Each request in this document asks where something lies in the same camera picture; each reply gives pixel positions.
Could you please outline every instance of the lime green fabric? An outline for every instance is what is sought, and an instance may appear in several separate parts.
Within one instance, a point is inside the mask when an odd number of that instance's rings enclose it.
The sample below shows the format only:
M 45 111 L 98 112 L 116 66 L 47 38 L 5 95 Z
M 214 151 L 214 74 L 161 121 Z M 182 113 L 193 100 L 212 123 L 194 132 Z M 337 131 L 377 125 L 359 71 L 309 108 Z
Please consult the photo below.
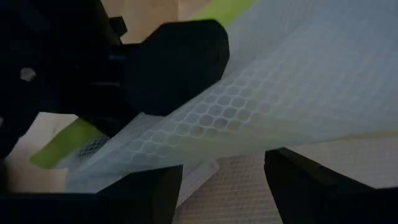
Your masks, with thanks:
M 72 124 L 60 131 L 42 150 L 30 158 L 30 163 L 43 169 L 53 169 L 71 152 L 87 145 L 103 135 L 90 123 L 76 119 Z
M 256 0 L 212 0 L 208 7 L 193 19 L 216 19 L 224 27 L 249 9 Z

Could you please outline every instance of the translucent mesh sheet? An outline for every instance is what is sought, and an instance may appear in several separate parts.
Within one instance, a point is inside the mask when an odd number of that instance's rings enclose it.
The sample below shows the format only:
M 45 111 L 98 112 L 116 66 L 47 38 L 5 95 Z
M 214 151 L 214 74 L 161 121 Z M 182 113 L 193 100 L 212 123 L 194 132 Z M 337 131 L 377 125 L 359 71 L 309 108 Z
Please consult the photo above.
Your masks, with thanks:
M 146 131 L 127 127 L 70 179 L 398 128 L 396 6 L 259 0 L 227 28 L 222 81 Z

